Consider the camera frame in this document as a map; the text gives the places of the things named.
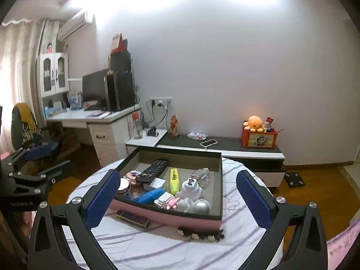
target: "open storage box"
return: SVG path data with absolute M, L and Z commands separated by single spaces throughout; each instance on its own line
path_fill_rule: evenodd
M 211 203 L 208 215 L 184 213 L 161 209 L 154 205 L 147 205 L 115 196 L 110 204 L 113 210 L 122 210 L 146 217 L 152 221 L 174 227 L 186 227 L 197 230 L 218 230 L 221 225 L 223 212 L 223 178 L 221 153 L 207 151 L 176 150 L 166 148 L 153 148 L 139 146 L 117 168 L 120 176 L 132 170 L 144 171 L 157 159 L 168 159 L 169 164 L 158 178 L 166 180 L 165 191 L 169 189 L 170 169 L 178 169 L 180 188 L 191 174 L 207 167 L 209 169 L 210 183 L 203 188 L 202 196 Z M 134 187 L 132 194 L 137 197 L 146 192 L 142 186 Z

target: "octopus plush toy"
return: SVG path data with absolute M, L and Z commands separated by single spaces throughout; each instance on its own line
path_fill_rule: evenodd
M 250 130 L 251 132 L 264 132 L 265 130 L 262 119 L 255 115 L 252 115 L 243 125 L 245 130 Z

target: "box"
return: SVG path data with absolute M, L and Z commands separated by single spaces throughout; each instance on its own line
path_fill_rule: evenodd
M 250 132 L 243 129 L 241 139 L 244 147 L 276 148 L 275 141 L 278 132 Z
M 172 168 L 178 169 L 180 186 L 195 170 L 204 167 L 209 168 L 210 184 L 204 187 L 202 191 L 204 199 L 211 203 L 209 214 L 166 210 L 154 205 L 140 204 L 120 196 L 114 197 L 109 208 L 115 211 L 122 210 L 146 217 L 166 226 L 185 227 L 196 230 L 219 230 L 223 213 L 223 167 L 221 153 L 139 146 L 125 158 L 116 170 L 123 177 L 132 170 L 144 171 L 151 163 L 161 158 L 169 160 L 168 167 L 158 176 L 158 178 L 166 180 L 167 188 L 170 187 L 169 174 Z M 132 190 L 134 198 L 145 192 L 142 186 L 133 187 Z

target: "cabinet drawer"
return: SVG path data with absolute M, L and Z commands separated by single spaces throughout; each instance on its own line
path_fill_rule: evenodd
M 284 172 L 254 172 L 267 187 L 278 187 L 285 175 Z
M 107 166 L 108 164 L 120 159 L 115 147 L 95 144 L 95 150 L 101 167 Z
M 90 124 L 88 126 L 94 144 L 98 143 L 115 147 L 115 139 L 111 125 Z

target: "remote control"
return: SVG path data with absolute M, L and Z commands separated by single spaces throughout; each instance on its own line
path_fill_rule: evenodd
M 159 176 L 166 168 L 169 161 L 167 159 L 158 159 L 153 162 L 147 169 L 136 177 L 139 183 L 147 184 Z

